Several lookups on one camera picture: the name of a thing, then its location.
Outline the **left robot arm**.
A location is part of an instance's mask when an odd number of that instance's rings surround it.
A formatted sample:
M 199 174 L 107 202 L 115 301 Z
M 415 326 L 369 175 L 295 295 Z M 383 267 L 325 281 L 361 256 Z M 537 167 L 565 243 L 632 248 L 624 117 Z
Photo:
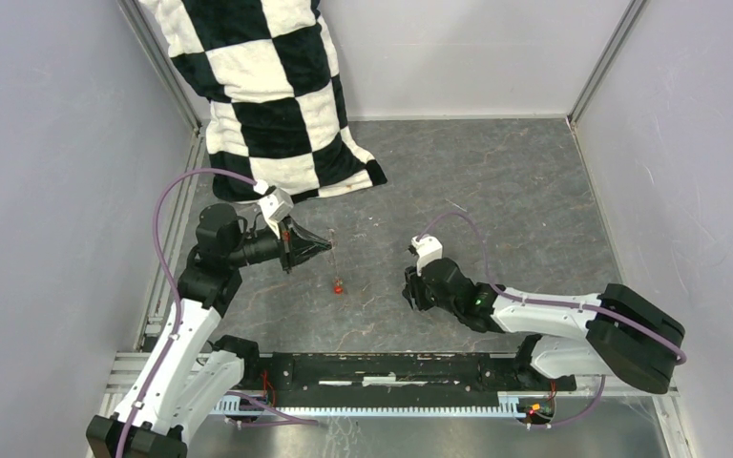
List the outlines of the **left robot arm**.
M 241 287 L 242 268 L 276 260 L 289 272 L 331 248 L 290 216 L 250 228 L 230 204 L 204 208 L 196 237 L 145 366 L 115 411 L 87 427 L 95 457 L 186 456 L 227 391 L 250 388 L 262 375 L 258 344 L 233 336 L 219 338 L 201 369 L 193 369 Z

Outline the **key with red tag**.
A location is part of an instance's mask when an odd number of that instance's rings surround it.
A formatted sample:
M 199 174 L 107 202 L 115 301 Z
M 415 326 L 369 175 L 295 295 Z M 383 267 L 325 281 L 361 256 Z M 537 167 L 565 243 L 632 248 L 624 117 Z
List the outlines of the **key with red tag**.
M 335 278 L 333 282 L 333 292 L 336 295 L 341 295 L 344 292 L 343 281 L 340 278 Z

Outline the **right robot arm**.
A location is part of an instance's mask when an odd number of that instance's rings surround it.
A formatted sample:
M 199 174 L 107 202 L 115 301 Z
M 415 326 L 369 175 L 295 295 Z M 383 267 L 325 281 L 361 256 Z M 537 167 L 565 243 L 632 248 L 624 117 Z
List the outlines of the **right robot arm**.
M 443 309 L 479 333 L 525 335 L 513 377 L 526 389 L 582 375 L 665 394 L 686 361 L 683 325 L 623 284 L 581 296 L 528 293 L 474 282 L 448 258 L 411 266 L 404 277 L 403 296 L 414 309 Z

